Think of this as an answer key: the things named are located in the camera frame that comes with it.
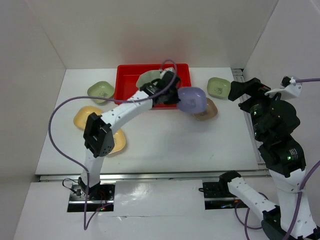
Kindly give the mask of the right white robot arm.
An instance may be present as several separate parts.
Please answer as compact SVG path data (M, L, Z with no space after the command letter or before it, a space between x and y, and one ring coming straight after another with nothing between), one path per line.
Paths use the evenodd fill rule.
M255 191L234 170L219 177L218 190L223 196L232 194L247 205L260 219L270 240L320 237L304 190L312 171L306 171L303 148L292 137L301 122L289 100L300 95L302 84L301 79L286 76L278 89L271 89L257 78L233 81L230 85L230 101L248 95L239 108L250 114L254 138L261 142L258 151L275 184L278 203Z

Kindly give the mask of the yellow square plate front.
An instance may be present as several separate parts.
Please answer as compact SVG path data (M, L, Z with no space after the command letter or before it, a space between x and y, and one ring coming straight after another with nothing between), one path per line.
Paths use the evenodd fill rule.
M126 147L126 137L122 129L119 129L114 135L114 148L107 156L116 156L123 152Z

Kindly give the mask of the brown square plate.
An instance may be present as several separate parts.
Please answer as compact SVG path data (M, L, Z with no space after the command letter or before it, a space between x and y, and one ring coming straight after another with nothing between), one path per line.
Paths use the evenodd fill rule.
M218 115L218 108L214 102L206 98L206 109L203 112L193 114L193 117L198 121L206 121L215 118Z

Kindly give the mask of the purple square plate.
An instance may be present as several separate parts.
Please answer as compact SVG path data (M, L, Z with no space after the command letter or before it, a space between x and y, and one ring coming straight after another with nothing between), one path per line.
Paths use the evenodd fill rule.
M202 113L207 108L206 93L199 87L181 87L177 91L179 102L176 104L178 110L189 113Z

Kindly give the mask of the green square plate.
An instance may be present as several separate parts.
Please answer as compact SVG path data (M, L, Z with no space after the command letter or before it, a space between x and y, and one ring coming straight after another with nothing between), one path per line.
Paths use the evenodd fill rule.
M219 77L212 77L207 82L207 93L211 97L227 99L231 90L231 83Z
M90 97L112 98L114 93L115 88L107 81L96 82L87 90Z

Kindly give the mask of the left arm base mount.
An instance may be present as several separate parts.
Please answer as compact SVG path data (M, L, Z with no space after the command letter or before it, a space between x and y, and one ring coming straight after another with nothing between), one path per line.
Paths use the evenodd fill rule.
M67 212L83 213L85 192L74 179L68 177L62 181L62 186L70 190ZM100 212L112 212L114 210L115 188L114 182L101 183L97 192L88 197L87 211L94 212L99 208Z

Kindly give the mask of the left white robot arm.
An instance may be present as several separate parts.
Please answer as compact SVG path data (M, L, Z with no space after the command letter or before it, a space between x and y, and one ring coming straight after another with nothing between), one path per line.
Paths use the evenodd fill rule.
M85 170L78 178L81 194L88 200L97 197L100 173L105 156L115 147L114 134L138 115L159 104L176 104L179 101L179 76L172 68L159 70L159 78L142 85L125 102L100 115L88 116L84 129Z

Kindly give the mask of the large green scalloped bowl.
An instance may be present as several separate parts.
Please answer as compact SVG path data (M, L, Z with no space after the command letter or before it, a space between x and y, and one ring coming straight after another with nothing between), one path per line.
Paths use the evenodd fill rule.
M136 82L136 87L140 90L141 87L148 83L157 84L161 76L161 71L157 70L149 70L141 74Z

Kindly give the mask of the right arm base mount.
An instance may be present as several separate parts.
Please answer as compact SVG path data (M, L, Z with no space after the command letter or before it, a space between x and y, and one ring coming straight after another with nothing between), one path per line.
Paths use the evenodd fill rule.
M247 208L238 197L223 191L218 182L203 182L198 191L203 194L205 210Z

